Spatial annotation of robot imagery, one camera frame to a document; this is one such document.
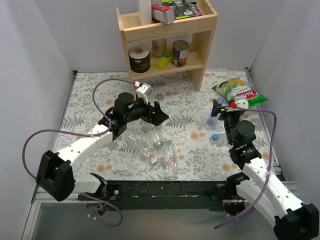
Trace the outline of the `blue bottle cap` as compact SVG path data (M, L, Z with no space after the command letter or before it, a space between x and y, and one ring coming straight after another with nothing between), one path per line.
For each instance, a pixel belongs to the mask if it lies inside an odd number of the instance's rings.
M219 135L216 134L216 133L213 134L213 135L212 135L212 139L213 139L213 140L218 140L218 139L219 139Z

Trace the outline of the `clear bottle with white cap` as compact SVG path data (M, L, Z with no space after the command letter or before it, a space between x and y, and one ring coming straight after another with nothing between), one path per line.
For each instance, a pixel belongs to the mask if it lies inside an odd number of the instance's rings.
M170 138L164 142L162 157L165 178L170 181L177 180L179 177L178 155L176 146Z

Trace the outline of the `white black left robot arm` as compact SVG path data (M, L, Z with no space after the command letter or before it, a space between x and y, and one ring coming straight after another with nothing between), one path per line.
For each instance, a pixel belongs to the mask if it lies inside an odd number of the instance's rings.
M124 133L128 123L143 120L159 126L168 119L159 102L150 104L141 97L134 98L131 93L120 93L114 106L106 111L106 116L94 126L88 137L82 137L56 153L48 150L42 155L36 183L58 202L71 194L81 193L101 200L107 193L106 181L95 173L76 175L75 170L99 148Z

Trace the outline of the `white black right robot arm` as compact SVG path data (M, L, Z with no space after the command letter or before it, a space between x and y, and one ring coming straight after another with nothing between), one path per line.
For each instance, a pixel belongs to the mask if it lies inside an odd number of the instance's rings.
M241 197L249 206L232 217L235 220L257 210L269 222L279 240L311 240L319 236L320 212L310 203L296 197L271 171L253 142L255 126L241 120L249 103L246 97L235 97L227 105L213 101L212 117L223 121L231 160L240 172L227 178L226 192L232 199Z

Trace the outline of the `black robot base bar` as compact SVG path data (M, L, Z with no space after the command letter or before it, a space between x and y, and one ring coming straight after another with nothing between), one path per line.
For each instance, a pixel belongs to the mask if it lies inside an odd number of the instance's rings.
M108 180L96 193L80 194L78 200L97 198L120 210L209 210L234 216L249 202L238 196L227 181Z

